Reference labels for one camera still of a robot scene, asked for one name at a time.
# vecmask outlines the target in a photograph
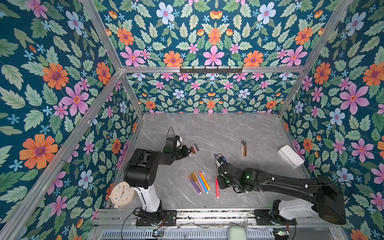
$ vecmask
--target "alarm clock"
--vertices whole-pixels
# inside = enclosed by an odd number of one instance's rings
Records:
[[[130,204],[135,198],[136,191],[128,183],[121,182],[116,185],[109,197],[115,208]]]

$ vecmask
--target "marble surface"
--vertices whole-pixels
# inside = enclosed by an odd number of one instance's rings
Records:
[[[258,168],[272,174],[306,178],[305,169],[292,169],[278,154],[291,145],[288,134],[276,114],[151,114],[144,115],[135,148],[162,150],[166,134],[172,127],[182,137],[182,144],[196,143],[196,154],[159,166],[154,183],[165,209],[169,208],[270,208],[276,199],[291,196],[274,192],[237,194],[232,188],[220,190],[216,198],[214,153],[223,154],[235,167]],[[241,140],[247,141],[247,156],[241,155]],[[211,187],[208,194],[198,194],[187,179],[201,170]],[[141,206],[138,196],[125,208]]]

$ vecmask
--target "light green object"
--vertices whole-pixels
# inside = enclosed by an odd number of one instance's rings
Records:
[[[228,229],[228,240],[247,240],[247,233],[242,227],[231,226]]]

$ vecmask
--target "pink flower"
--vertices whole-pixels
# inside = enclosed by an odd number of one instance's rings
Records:
[[[113,96],[113,93],[110,93],[107,100],[105,100],[105,102],[109,102],[109,101],[112,101],[112,96]]]
[[[305,80],[303,81],[303,90],[305,89],[306,92],[308,92],[309,88],[313,86],[311,81],[312,81],[312,77],[309,78],[308,76],[306,76]]]
[[[363,138],[359,139],[359,145],[355,142],[351,143],[351,146],[354,149],[357,149],[352,151],[352,155],[353,156],[359,155],[359,159],[361,162],[365,162],[365,157],[369,159],[374,159],[373,154],[371,152],[368,152],[369,150],[373,149],[373,144],[370,144],[370,143],[368,143],[367,145],[364,145],[364,144],[365,142]]]
[[[308,54],[307,52],[301,52],[302,50],[302,45],[300,45],[295,52],[292,49],[289,49],[287,52],[288,57],[284,58],[281,62],[288,63],[287,66],[292,66],[293,64],[300,65],[300,58],[303,58]]]
[[[234,53],[238,53],[239,49],[240,49],[240,46],[238,43],[236,43],[231,45],[231,48],[229,49],[229,51],[232,51],[232,54],[234,54]]]
[[[298,142],[297,142],[297,145],[296,145],[296,149],[297,149],[297,154],[301,157],[301,159],[303,159],[305,161],[305,157],[303,156],[303,154],[305,153],[305,149],[304,148],[300,149],[300,144]]]
[[[95,211],[92,212],[91,220],[93,221],[95,218],[99,217],[98,213],[99,209],[95,209]]]
[[[193,2],[197,3],[199,0],[188,0],[188,4],[192,6]]]
[[[319,115],[319,108],[315,106],[313,109],[311,109],[311,112],[311,116],[317,117]]]
[[[121,81],[119,80],[118,83],[117,83],[116,86],[115,86],[115,91],[116,91],[116,92],[117,92],[118,90],[121,90],[121,86],[120,86],[120,84],[121,84]]]
[[[88,88],[90,87],[90,85],[88,84],[88,79],[85,79],[84,78],[80,78],[80,82],[78,82],[78,84],[81,86],[81,90],[86,90],[88,91]]]
[[[377,196],[376,196],[375,194],[371,193],[371,198],[373,198],[373,199],[371,200],[371,203],[372,203],[373,205],[376,205],[376,207],[377,207],[377,209],[378,209],[379,211],[382,211],[382,210],[383,210],[383,207],[384,207],[384,201],[383,201],[383,199],[382,199],[382,195],[381,195],[381,193],[378,192],[378,193],[377,193]]]
[[[196,90],[196,89],[200,89],[200,86],[201,84],[199,84],[197,81],[195,81],[195,83],[191,83],[191,89],[193,90]]]
[[[262,89],[263,89],[263,88],[267,88],[268,85],[269,85],[269,82],[267,82],[267,81],[264,81],[264,82],[261,82],[261,83],[260,83],[260,87],[261,87]]]
[[[230,83],[229,81],[227,83],[224,83],[224,89],[229,90],[233,88],[233,83]]]
[[[237,2],[237,3],[240,2],[242,6],[245,4],[245,0],[236,0],[236,2]]]
[[[247,75],[248,73],[236,73],[233,79],[237,79],[237,82],[240,82],[241,80],[245,80],[245,76]]]
[[[212,63],[212,66],[214,66],[215,63],[216,65],[221,65],[221,60],[219,58],[224,56],[224,52],[217,52],[217,46],[213,45],[211,47],[211,53],[204,52],[203,55],[207,58],[204,65],[209,65]]]
[[[177,75],[179,75],[179,81],[184,81],[184,82],[188,82],[188,79],[191,79],[192,76],[189,75],[189,73],[178,73]]]
[[[341,79],[341,83],[339,84],[339,87],[341,87],[341,90],[343,91],[344,89],[348,90],[349,88],[349,85],[351,85],[351,81],[349,80],[349,78],[342,78]]]
[[[380,108],[380,110],[377,111],[377,114],[383,114],[384,113],[384,104],[379,104],[378,107]]]
[[[199,50],[197,48],[197,44],[193,45],[193,43],[191,43],[191,46],[189,46],[188,49],[189,49],[189,53],[196,53],[196,51]]]
[[[143,50],[140,50],[140,57],[144,57],[145,60],[147,59],[151,59],[151,57],[149,56],[151,53],[148,53],[146,49]]]
[[[67,106],[72,105],[70,108],[71,116],[76,115],[77,109],[79,109],[81,114],[84,114],[88,110],[88,104],[86,104],[84,101],[88,99],[89,94],[81,93],[81,87],[77,83],[74,86],[74,92],[70,87],[66,87],[65,91],[70,96],[70,98],[63,97],[61,102]]]
[[[324,93],[321,92],[322,90],[323,87],[314,88],[314,92],[311,93],[311,96],[313,96],[312,101],[316,100],[317,102],[320,102],[320,97],[324,96]]]
[[[338,139],[336,139],[336,143],[332,144],[332,146],[335,147],[334,151],[335,152],[339,151],[339,154],[342,154],[343,151],[346,150],[346,148],[343,145],[344,145],[344,141],[340,142]]]
[[[373,180],[373,182],[376,184],[381,184],[384,181],[384,164],[380,163],[379,169],[380,171],[377,170],[376,168],[371,169],[371,172],[376,176],[378,176],[378,177],[375,177],[375,179]]]
[[[111,118],[113,116],[113,109],[111,108],[111,106],[109,106],[108,108],[106,108],[106,110],[107,110],[107,116]]]
[[[53,106],[53,108],[56,110],[55,111],[55,116],[59,116],[60,118],[63,119],[64,115],[68,115],[68,112],[66,111],[68,106],[63,106],[62,102],[59,102],[59,106]]]
[[[56,199],[56,202],[53,202],[50,204],[50,207],[52,209],[50,216],[52,217],[53,215],[61,215],[61,210],[67,208],[67,204],[65,203],[67,201],[67,197],[63,197],[61,199],[61,196],[58,196]]]
[[[43,18],[48,19],[45,14],[45,12],[48,11],[48,8],[40,3],[40,0],[29,0],[29,2],[26,2],[25,5],[33,10],[33,13],[37,18],[41,15]]]
[[[128,46],[125,46],[125,51],[126,51],[126,53],[121,52],[120,55],[124,58],[127,58],[127,60],[125,60],[125,64],[127,66],[130,66],[133,63],[133,65],[135,67],[139,67],[140,66],[139,63],[141,63],[141,64],[145,63],[145,61],[142,58],[139,58],[139,56],[140,56],[139,50],[135,50],[132,53],[132,49]]]
[[[85,142],[85,147],[83,148],[83,151],[87,151],[87,155],[88,155],[89,152],[93,152],[94,146],[95,144],[93,144],[92,141]]]
[[[73,157],[78,157],[79,156],[79,153],[75,150],[79,149],[79,146],[80,144],[77,144],[77,146],[75,147],[75,149],[73,150],[72,154],[70,155],[70,157],[68,158],[67,162],[71,162],[72,161],[72,156]]]
[[[351,83],[349,86],[349,94],[347,92],[342,92],[340,93],[340,98],[343,100],[346,100],[343,102],[340,106],[340,109],[347,109],[350,105],[351,107],[349,108],[349,111],[355,115],[358,111],[358,106],[368,106],[369,101],[366,98],[361,98],[364,94],[368,92],[368,86],[361,87],[357,92],[357,86],[354,83]]]
[[[308,168],[309,170],[311,170],[311,172],[314,172],[314,170],[316,169],[316,166],[313,163],[310,163]]]
[[[264,73],[252,73],[252,79],[255,79],[256,81],[258,81],[260,78],[264,78]]]
[[[173,79],[172,73],[162,73],[160,77],[161,79],[165,78],[167,82],[169,81],[169,79]]]
[[[277,58],[283,59],[283,57],[287,56],[288,50],[284,50],[284,48],[277,53]]]
[[[56,180],[48,188],[48,191],[47,191],[48,195],[51,195],[53,193],[53,190],[55,189],[55,185],[58,188],[61,188],[63,186],[63,181],[61,181],[60,179],[62,179],[65,176],[65,174],[66,174],[66,171],[62,171],[57,175]]]
[[[161,89],[163,89],[163,87],[164,87],[163,82],[157,81],[156,88],[159,88],[161,90]]]

